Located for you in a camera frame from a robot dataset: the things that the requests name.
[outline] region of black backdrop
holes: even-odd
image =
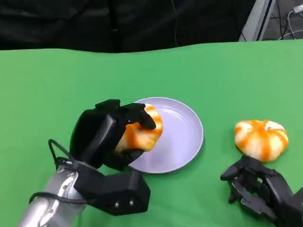
[[[234,42],[254,3],[255,0],[0,0],[0,49],[137,52]]]

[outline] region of green table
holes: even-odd
[[[68,50],[0,52],[1,226],[16,226],[29,196],[54,173],[47,140],[66,148],[84,109],[109,98],[150,96],[184,102],[204,130],[200,154],[164,175],[145,175],[149,210],[112,217],[87,208],[76,227],[268,227],[228,204],[220,174],[241,157],[233,129],[242,119],[271,119],[288,132],[274,163],[293,191],[303,186],[302,41],[201,44],[130,54]],[[104,173],[113,171],[104,168]]]

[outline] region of plate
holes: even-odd
[[[187,105],[170,98],[151,97],[137,103],[153,105],[163,121],[163,133],[155,147],[144,152],[129,166],[144,173],[168,173],[188,164],[199,152],[204,138],[203,126]]]

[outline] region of cable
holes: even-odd
[[[283,33],[282,33],[282,20],[281,20],[281,10],[279,6],[279,0],[276,0],[276,7],[278,9],[278,15],[279,15],[279,27],[280,27],[280,34],[283,39]]]
[[[292,28],[292,26],[291,26],[291,24],[290,24],[290,15],[291,15],[292,13],[294,13],[294,11],[290,11],[290,12],[288,13],[288,15],[287,15],[288,26],[289,26],[289,28],[290,28],[290,33],[292,34],[292,36],[294,37],[294,39],[297,39],[297,38],[295,37],[295,35],[294,35],[293,28]]]
[[[60,150],[62,151],[68,158],[71,158],[73,159],[73,157],[68,153],[68,151],[62,146],[60,145],[57,141],[55,140],[52,140],[52,139],[49,139],[48,140],[48,146],[49,146],[49,149],[51,150],[51,153],[52,153],[52,156],[53,156],[53,160],[54,160],[54,163],[55,163],[55,166],[56,166],[56,170],[58,169],[59,167],[59,163],[57,161],[57,156],[55,154],[55,151],[53,149],[53,144]]]
[[[175,45],[176,47],[179,47],[178,42],[177,42],[177,28],[178,28],[178,15],[175,7],[174,0],[171,0],[172,7],[174,9],[175,17],[176,17],[176,23],[175,23],[175,33],[174,33],[174,38],[175,38]]]
[[[233,0],[231,0],[230,3],[231,3],[231,9],[232,9],[233,14],[234,14],[236,29],[240,33],[240,37],[242,36],[244,38],[244,40],[247,42],[247,39],[246,39],[246,37],[243,34],[243,30],[239,28],[238,17],[237,17],[237,10],[235,9],[235,5],[233,3]]]
[[[59,167],[59,163],[57,161],[57,156],[55,154],[55,151],[53,149],[53,144],[59,149],[61,150],[68,158],[71,158],[73,159],[73,157],[69,154],[69,152],[62,146],[60,145],[57,141],[55,140],[48,140],[48,146],[51,150],[51,153],[52,153],[52,156],[53,156],[53,160],[55,162],[55,165],[56,165],[56,170],[58,169]],[[30,198],[29,198],[29,203],[31,203],[35,197],[37,196],[40,196],[40,197],[47,197],[47,198],[51,198],[51,199],[54,199],[54,200],[58,200],[60,202],[66,202],[66,203],[71,203],[71,204],[87,204],[88,201],[87,200],[73,200],[73,199],[68,199],[68,198],[65,198],[65,197],[62,197],[62,196],[59,196],[59,195],[56,195],[56,194],[53,194],[53,193],[50,193],[50,192],[36,192],[34,193]]]
[[[293,33],[295,34],[295,33],[297,33],[297,32],[303,32],[303,30],[294,31]],[[288,35],[292,35],[292,33],[291,33],[291,32],[290,32],[290,33],[287,33],[287,34],[284,35],[284,37],[285,37],[285,36],[288,36]]]
[[[34,199],[35,197],[47,197],[47,198],[51,198],[51,199],[54,199],[54,200],[58,200],[60,202],[66,202],[66,203],[71,203],[71,204],[88,204],[88,201],[87,200],[81,200],[81,199],[78,199],[78,200],[73,200],[73,199],[67,199],[65,197],[62,197],[62,196],[59,196],[59,195],[56,195],[56,194],[53,194],[53,193],[50,193],[50,192],[36,192],[34,193],[30,198],[29,198],[29,201],[28,203],[30,204]]]

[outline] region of pumpkin-shaped bun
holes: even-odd
[[[162,119],[156,108],[150,104],[145,104],[145,111],[156,123],[156,128],[149,130],[143,128],[139,123],[128,124],[121,140],[116,146],[116,151],[120,152],[126,149],[150,151],[155,146],[163,132]]]
[[[271,121],[241,121],[235,127],[236,146],[262,162],[274,161],[287,147],[288,137],[282,125]]]

